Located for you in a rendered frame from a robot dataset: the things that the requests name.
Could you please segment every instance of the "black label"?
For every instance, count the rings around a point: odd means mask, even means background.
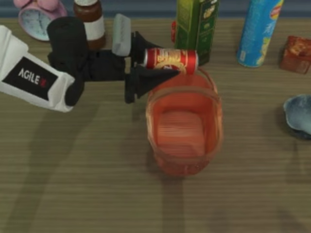
[[[49,101],[48,92],[56,79],[55,74],[23,57],[2,82]]]

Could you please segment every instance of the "brown jar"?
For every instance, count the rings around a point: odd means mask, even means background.
[[[100,50],[106,44],[104,16],[99,0],[74,0],[73,11],[84,22],[90,50]]]

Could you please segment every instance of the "orange plastic basket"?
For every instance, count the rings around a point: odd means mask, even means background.
[[[222,143],[221,100],[213,80],[201,69],[153,89],[146,118],[155,160],[168,175],[199,173]]]

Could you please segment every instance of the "small brown box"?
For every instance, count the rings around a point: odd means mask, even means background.
[[[289,36],[280,68],[306,74],[311,66],[311,40]]]

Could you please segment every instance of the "jar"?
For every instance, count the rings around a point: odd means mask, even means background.
[[[99,0],[74,0],[73,11],[85,26],[90,50],[100,50],[106,44],[104,16]]]
[[[160,169],[178,177],[202,171],[222,143],[222,117],[217,87],[201,69],[154,88],[148,96],[146,118]]]

